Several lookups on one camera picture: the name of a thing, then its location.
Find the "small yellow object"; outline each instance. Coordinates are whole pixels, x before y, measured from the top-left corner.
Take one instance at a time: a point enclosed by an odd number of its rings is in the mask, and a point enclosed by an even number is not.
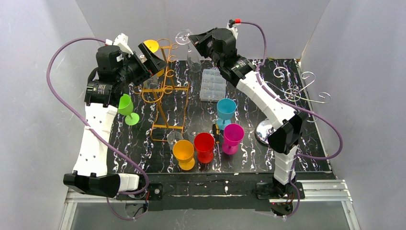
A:
[[[183,170],[190,170],[195,164],[194,146],[188,140],[180,140],[173,146],[173,155]]]
[[[152,53],[155,53],[159,49],[159,44],[155,40],[146,40],[144,41],[144,44]]]

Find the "black marble tabletop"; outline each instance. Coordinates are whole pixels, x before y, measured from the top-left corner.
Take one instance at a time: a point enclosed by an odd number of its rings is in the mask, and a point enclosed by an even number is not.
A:
[[[278,67],[285,67],[290,71],[290,77],[285,74],[283,78],[276,78],[273,70]],[[188,69],[186,61],[177,61],[172,63],[174,69],[174,81],[179,86],[190,84],[189,94],[178,91],[167,94],[162,99],[162,107],[169,125],[182,125],[183,111],[186,103],[186,97],[189,97],[187,105],[187,114],[185,121],[184,138],[187,137],[189,126],[198,124],[204,131],[210,131],[212,124],[215,123],[216,103],[201,102],[199,97],[200,85],[202,81],[203,69],[213,68],[210,61],[202,63],[202,71],[193,73]],[[266,60],[265,66],[261,67],[261,75],[265,81],[281,98],[285,98],[282,90],[286,90],[293,85],[302,88],[300,76],[293,59],[278,59],[273,61]],[[141,95],[136,94],[137,89],[130,85],[129,93],[134,102],[134,112],[140,115],[140,121],[135,126],[128,126],[124,122],[124,116],[118,114],[112,127],[110,143],[122,151],[147,173],[180,173],[185,172],[178,166],[177,160],[173,157],[172,151],[167,142],[153,141],[150,137],[152,123],[157,115],[157,105],[155,103],[145,103]],[[153,95],[147,95],[150,101],[153,101]],[[265,115],[256,107],[256,105],[242,92],[235,89],[231,84],[227,84],[226,97],[233,99],[237,104],[237,110],[232,123],[241,125],[245,130],[245,136],[239,145],[236,154],[229,156],[224,153],[218,153],[214,149],[214,159],[209,164],[199,163],[196,152],[196,165],[190,171],[185,173],[242,173],[242,172],[274,172],[274,153],[271,148],[261,145],[256,139],[254,130],[256,125],[264,120]],[[298,106],[309,108],[306,101],[295,102]],[[154,137],[163,139],[172,129],[154,129]],[[220,137],[220,150],[223,143]],[[321,146],[314,123],[307,122],[305,132],[299,142],[298,152],[312,156],[325,156]],[[107,154],[107,167],[111,173],[136,173],[137,170],[124,159],[112,153],[109,150]],[[295,166],[296,171],[330,171],[327,161],[315,161],[308,158],[299,158]]]

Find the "clear plastic box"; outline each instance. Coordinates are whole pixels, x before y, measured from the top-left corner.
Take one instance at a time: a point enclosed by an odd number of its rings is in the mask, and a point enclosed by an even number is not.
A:
[[[200,100],[203,102],[218,102],[226,97],[226,81],[217,69],[204,69]]]

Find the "metal rack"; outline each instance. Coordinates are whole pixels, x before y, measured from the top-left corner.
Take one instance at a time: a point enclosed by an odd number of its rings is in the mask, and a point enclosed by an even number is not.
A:
[[[169,123],[166,120],[165,113],[164,113],[164,111],[162,109],[162,99],[165,96],[165,94],[171,94],[171,93],[175,93],[177,91],[185,91],[186,95],[188,95],[188,93],[189,93],[189,83],[187,82],[186,86],[176,86],[175,85],[175,82],[173,80],[173,76],[174,76],[173,72],[174,72],[174,70],[170,69],[169,64],[171,62],[176,61],[174,59],[176,56],[171,55],[171,51],[174,50],[174,49],[177,49],[178,44],[172,43],[168,39],[159,39],[159,40],[157,40],[158,43],[160,43],[162,41],[166,41],[169,44],[167,46],[159,45],[159,49],[162,52],[162,56],[163,56],[164,60],[166,61],[166,63],[168,64],[168,66],[165,68],[164,74],[162,74],[163,80],[161,80],[161,84],[160,84],[158,89],[146,89],[145,86],[143,85],[142,91],[141,91],[141,97],[144,100],[144,102],[150,103],[150,104],[153,104],[153,103],[157,104],[157,108],[158,108],[157,116],[155,118],[154,123],[152,124],[152,129],[151,129],[151,132],[150,132],[151,139],[154,140],[154,141],[167,141],[166,137],[163,137],[161,139],[154,137],[153,136],[154,129],[177,129],[177,130],[180,130],[180,132],[183,134],[183,129],[184,129],[184,126],[185,126],[185,121],[186,121],[186,108],[187,108],[188,101],[189,101],[188,96],[186,96],[186,104],[185,104],[185,109],[183,111],[183,123],[182,123],[182,125],[181,126],[170,126]],[[147,100],[146,97],[145,97],[146,93],[152,93],[153,97],[154,97],[154,100],[153,101]],[[159,122],[158,122],[159,116],[161,116],[164,124],[159,124]]]

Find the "black tool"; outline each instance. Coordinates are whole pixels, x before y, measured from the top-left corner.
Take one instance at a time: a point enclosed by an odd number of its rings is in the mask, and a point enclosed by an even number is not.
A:
[[[220,129],[216,123],[213,124],[213,136],[217,145],[217,151],[220,154],[220,147],[218,146],[218,143],[220,143]]]

